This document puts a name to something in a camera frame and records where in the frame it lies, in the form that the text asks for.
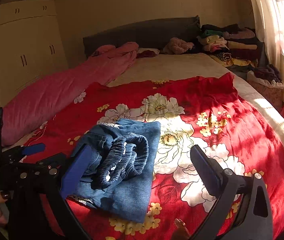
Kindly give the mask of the pile of folded clothes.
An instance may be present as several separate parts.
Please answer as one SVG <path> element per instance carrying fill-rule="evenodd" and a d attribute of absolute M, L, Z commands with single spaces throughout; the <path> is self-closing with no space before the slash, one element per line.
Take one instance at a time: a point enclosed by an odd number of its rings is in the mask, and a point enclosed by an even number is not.
<path fill-rule="evenodd" d="M 264 67 L 268 64 L 265 45 L 252 28 L 240 28 L 238 24 L 218 27 L 204 24 L 198 42 L 202 52 L 224 67 Z"/>

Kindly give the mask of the dark grey headboard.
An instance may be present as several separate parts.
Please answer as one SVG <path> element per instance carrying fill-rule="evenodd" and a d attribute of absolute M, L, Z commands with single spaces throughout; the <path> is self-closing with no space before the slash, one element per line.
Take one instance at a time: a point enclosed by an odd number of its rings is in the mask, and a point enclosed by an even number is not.
<path fill-rule="evenodd" d="M 86 57 L 100 46 L 114 45 L 120 47 L 127 42 L 135 42 L 141 48 L 163 49 L 173 37 L 185 42 L 198 42 L 201 33 L 199 16 L 161 18 L 130 23 L 108 29 L 83 38 Z"/>

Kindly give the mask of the pink plush garment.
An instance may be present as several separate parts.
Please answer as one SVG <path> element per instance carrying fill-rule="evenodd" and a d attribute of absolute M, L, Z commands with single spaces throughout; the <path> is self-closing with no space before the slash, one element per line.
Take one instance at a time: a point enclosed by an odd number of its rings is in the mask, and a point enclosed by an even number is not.
<path fill-rule="evenodd" d="M 181 55 L 194 47 L 192 42 L 185 42 L 179 38 L 173 37 L 164 47 L 163 53 L 169 55 Z"/>

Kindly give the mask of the blue denim pants lace hem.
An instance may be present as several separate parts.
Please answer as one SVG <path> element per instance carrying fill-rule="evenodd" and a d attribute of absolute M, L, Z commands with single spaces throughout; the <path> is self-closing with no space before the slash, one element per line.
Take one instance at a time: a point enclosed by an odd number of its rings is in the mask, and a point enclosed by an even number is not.
<path fill-rule="evenodd" d="M 151 196 L 160 122 L 120 119 L 100 123 L 83 135 L 71 157 L 87 144 L 93 150 L 76 190 L 69 195 L 137 223 L 144 221 Z"/>

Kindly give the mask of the cream wardrobe cabinets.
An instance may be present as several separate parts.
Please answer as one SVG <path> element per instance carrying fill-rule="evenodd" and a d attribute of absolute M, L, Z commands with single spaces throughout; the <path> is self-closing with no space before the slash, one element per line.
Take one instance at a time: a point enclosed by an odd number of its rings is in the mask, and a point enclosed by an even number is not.
<path fill-rule="evenodd" d="M 67 68 L 53 0 L 0 4 L 0 107 L 36 80 Z"/>

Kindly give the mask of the dark clothes in basket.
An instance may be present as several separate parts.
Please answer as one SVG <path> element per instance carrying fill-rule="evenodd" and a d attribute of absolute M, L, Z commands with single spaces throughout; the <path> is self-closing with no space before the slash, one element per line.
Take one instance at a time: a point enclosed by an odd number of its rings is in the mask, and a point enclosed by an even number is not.
<path fill-rule="evenodd" d="M 247 73 L 247 82 L 277 111 L 281 111 L 284 96 L 284 83 L 277 68 L 272 64 L 254 68 Z"/>

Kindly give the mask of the pink rolled blanket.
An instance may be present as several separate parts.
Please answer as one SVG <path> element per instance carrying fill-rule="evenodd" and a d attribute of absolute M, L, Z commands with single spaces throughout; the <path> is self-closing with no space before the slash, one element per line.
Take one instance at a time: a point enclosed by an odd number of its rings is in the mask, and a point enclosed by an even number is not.
<path fill-rule="evenodd" d="M 94 82 L 106 85 L 132 66 L 139 46 L 100 46 L 75 68 L 47 75 L 19 92 L 3 110 L 2 145 L 11 146 L 69 105 Z"/>

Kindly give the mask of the red floral quilt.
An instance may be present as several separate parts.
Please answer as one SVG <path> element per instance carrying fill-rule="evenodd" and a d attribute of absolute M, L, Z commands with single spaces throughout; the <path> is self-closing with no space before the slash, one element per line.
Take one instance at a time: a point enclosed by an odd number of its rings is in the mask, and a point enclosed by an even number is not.
<path fill-rule="evenodd" d="M 190 231 L 216 202 L 190 159 L 198 145 L 223 168 L 265 181 L 273 216 L 273 235 L 284 230 L 284 145 L 262 114 L 241 98 L 227 73 L 177 81 L 132 82 L 115 87 L 93 83 L 77 99 L 43 124 L 28 145 L 45 150 L 25 159 L 35 163 L 57 153 L 71 155 L 80 140 L 98 125 L 122 128 L 128 121 L 160 123 L 148 179 L 133 178 L 119 194 L 120 213 L 89 205 L 93 199 L 75 193 L 69 204 L 94 239 L 169 239 L 173 220 Z"/>

